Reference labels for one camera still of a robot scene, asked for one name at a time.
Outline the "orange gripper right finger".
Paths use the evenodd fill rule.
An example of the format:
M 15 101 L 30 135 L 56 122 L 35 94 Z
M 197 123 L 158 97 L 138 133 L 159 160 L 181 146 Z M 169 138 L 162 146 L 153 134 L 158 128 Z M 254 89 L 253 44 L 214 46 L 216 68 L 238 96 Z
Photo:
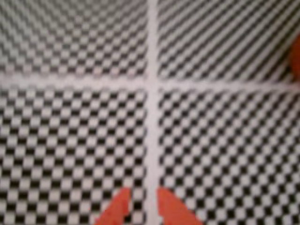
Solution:
M 202 225 L 203 222 L 167 188 L 157 189 L 158 214 L 164 225 Z

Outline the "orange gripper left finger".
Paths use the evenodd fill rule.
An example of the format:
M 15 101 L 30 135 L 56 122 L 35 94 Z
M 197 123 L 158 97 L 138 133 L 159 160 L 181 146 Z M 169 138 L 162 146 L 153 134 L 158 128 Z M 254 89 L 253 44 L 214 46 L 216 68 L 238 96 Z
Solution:
M 95 225 L 122 225 L 129 214 L 131 191 L 124 187 L 110 201 L 108 207 L 95 219 Z

